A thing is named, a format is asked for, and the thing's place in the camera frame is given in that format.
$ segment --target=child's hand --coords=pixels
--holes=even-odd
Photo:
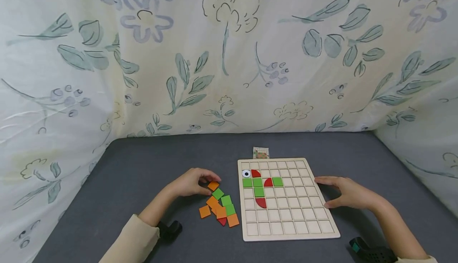
[[[349,206],[357,209],[372,209],[381,196],[357,184],[349,178],[337,176],[318,176],[315,181],[322,185],[332,185],[342,194],[337,199],[325,203],[326,208]]]
[[[169,184],[177,196],[187,197],[193,194],[212,195],[212,191],[201,187],[199,182],[221,181],[216,173],[207,169],[192,168]]]

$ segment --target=white curtain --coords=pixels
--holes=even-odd
[[[114,139],[365,131],[458,214],[458,0],[2,0],[0,257]]]

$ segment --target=child's left hand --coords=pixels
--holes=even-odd
[[[210,196],[212,191],[201,187],[199,182],[221,181],[221,178],[211,170],[192,168],[169,184],[177,196],[188,197],[193,194]]]

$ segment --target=gray table surface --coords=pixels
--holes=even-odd
[[[347,176],[398,208],[425,250],[440,263],[456,262],[458,220],[370,132],[194,134],[115,140],[58,222],[34,263],[98,262],[133,213],[139,213],[170,181],[190,167],[217,172],[240,214],[237,160],[252,158],[253,146],[270,148],[271,158],[307,159],[314,175]],[[335,197],[321,188],[325,199]],[[360,262],[349,240],[386,244],[376,219],[366,211],[331,211],[339,239],[244,242],[241,226],[222,227],[200,219],[200,196],[178,199],[163,221],[178,220],[183,232],[159,243],[146,262]]]

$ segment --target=green tile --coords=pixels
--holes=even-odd
[[[254,187],[262,187],[262,179],[260,177],[256,177],[253,179],[253,186]]]
[[[213,192],[213,196],[217,200],[219,200],[221,197],[223,197],[223,195],[224,195],[223,191],[220,190],[219,188],[217,188],[216,191]]]
[[[226,205],[226,216],[235,214],[234,205]]]
[[[274,183],[274,187],[282,187],[283,186],[283,181],[281,180],[280,177],[273,177],[272,182]]]
[[[231,205],[232,200],[230,199],[230,195],[227,195],[225,197],[221,197],[221,205],[226,206],[226,205]]]
[[[253,182],[251,179],[242,179],[243,187],[253,187]]]
[[[255,187],[255,197],[264,197],[264,188]]]

